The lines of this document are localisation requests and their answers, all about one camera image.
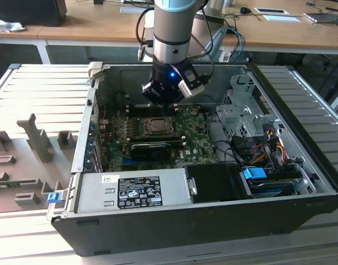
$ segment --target power supply label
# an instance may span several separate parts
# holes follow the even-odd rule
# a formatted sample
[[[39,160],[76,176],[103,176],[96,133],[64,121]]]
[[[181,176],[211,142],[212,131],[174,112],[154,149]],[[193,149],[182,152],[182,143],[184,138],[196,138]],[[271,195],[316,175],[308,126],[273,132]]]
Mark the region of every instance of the power supply label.
[[[159,176],[120,178],[117,207],[120,209],[162,206]]]

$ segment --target white paper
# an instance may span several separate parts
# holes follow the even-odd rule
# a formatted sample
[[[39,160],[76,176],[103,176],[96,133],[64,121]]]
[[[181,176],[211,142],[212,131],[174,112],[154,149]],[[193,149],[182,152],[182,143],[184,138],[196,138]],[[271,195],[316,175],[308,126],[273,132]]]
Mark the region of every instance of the white paper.
[[[263,17],[268,21],[300,22],[300,20],[295,17],[287,17],[282,15],[263,15]]]
[[[24,29],[25,28],[22,26],[22,24],[18,22],[6,22],[3,20],[0,20],[0,31],[10,33],[11,31],[18,31],[18,30],[24,30]]]

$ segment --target blue latch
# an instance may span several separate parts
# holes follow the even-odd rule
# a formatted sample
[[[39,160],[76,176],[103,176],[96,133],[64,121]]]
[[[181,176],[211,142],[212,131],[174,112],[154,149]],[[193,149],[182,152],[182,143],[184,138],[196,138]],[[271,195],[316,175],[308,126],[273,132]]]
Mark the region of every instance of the blue latch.
[[[246,179],[267,178],[266,172],[261,167],[249,167],[244,170],[244,175]]]
[[[51,192],[47,197],[48,203],[61,203],[62,202],[62,192]]]

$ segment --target wooden desk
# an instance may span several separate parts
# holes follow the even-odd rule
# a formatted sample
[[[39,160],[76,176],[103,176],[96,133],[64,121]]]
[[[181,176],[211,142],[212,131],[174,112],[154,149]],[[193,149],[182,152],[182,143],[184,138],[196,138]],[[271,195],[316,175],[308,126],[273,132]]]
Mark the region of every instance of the wooden desk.
[[[260,15],[254,8],[276,8],[284,9],[290,15],[303,15],[303,13],[317,13],[314,7],[306,6],[305,0],[239,0],[240,4],[247,4],[253,15],[239,16],[237,28],[245,37],[247,50],[272,51],[275,48],[283,49],[307,49],[314,50],[317,53],[337,52],[338,53],[338,26],[330,24],[313,24],[306,17],[296,17],[297,22],[276,22],[268,21]],[[338,3],[329,1],[316,1],[318,7],[325,12],[325,7],[338,8]],[[242,6],[225,8],[224,13],[240,13]],[[234,25],[233,19],[227,16],[227,22]],[[231,45],[230,38],[225,38],[224,45]]]
[[[67,16],[59,27],[43,27],[40,39],[136,42],[138,14],[120,13],[121,3],[66,0]]]
[[[11,33],[0,31],[0,38],[13,38],[13,39],[37,39],[37,34],[42,29],[42,26],[30,25],[26,30],[13,31]]]
[[[135,25],[138,14],[120,13],[118,3],[105,2],[94,5],[93,1],[77,2],[66,0],[67,16],[60,27],[26,26],[27,31],[19,33],[0,32],[0,43],[36,45],[43,63],[50,63],[48,45],[68,46],[118,46],[138,47]],[[247,4],[254,14],[254,7],[281,8],[290,15],[317,13],[314,7],[306,6],[306,0],[238,0]],[[337,3],[317,1],[319,7],[338,8]],[[239,14],[241,6],[224,9],[226,13]],[[301,22],[273,22],[263,16],[239,16],[237,27],[245,37],[245,51],[296,52],[314,54],[338,54],[338,26],[312,24],[305,17]],[[230,25],[233,19],[227,17]],[[227,35],[222,49],[231,51],[237,43],[234,35]]]

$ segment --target blue drive bracket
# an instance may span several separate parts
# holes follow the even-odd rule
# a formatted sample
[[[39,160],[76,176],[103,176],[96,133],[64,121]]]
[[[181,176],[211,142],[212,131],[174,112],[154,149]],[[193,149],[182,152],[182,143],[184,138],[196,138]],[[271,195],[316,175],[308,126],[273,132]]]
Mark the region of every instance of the blue drive bracket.
[[[58,190],[56,192],[49,193],[47,197],[48,203],[63,203],[66,200],[67,191],[66,190]]]
[[[246,179],[267,178],[266,172],[261,167],[248,167],[243,173]]]

